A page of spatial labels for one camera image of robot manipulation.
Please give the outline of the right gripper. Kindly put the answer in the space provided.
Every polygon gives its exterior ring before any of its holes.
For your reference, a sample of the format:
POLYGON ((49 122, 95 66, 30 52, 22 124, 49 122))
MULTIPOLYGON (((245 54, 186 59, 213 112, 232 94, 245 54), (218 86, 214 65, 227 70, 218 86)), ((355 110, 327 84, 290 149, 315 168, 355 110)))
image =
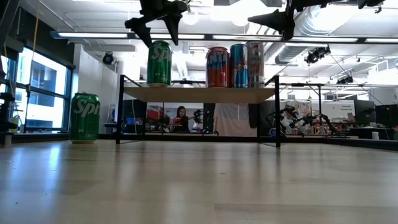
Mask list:
POLYGON ((301 12, 305 7, 317 5, 325 7, 329 2, 329 0, 287 0, 285 11, 276 9, 269 14, 248 17, 248 21, 274 29, 282 36, 283 40, 290 40, 294 36, 295 10, 301 12))

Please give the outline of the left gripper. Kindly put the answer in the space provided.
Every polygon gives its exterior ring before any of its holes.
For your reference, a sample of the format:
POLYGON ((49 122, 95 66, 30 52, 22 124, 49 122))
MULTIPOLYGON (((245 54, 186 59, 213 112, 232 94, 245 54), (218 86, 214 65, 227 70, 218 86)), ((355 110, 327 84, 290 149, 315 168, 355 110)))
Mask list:
MULTIPOLYGON (((151 19, 162 17, 167 30, 175 45, 178 45, 178 25, 182 18, 181 13, 188 10, 188 6, 184 1, 169 0, 140 0, 140 14, 151 19)), ((140 38, 147 47, 152 44, 150 36, 150 28, 139 18, 132 18, 124 22, 125 28, 130 29, 140 38)))

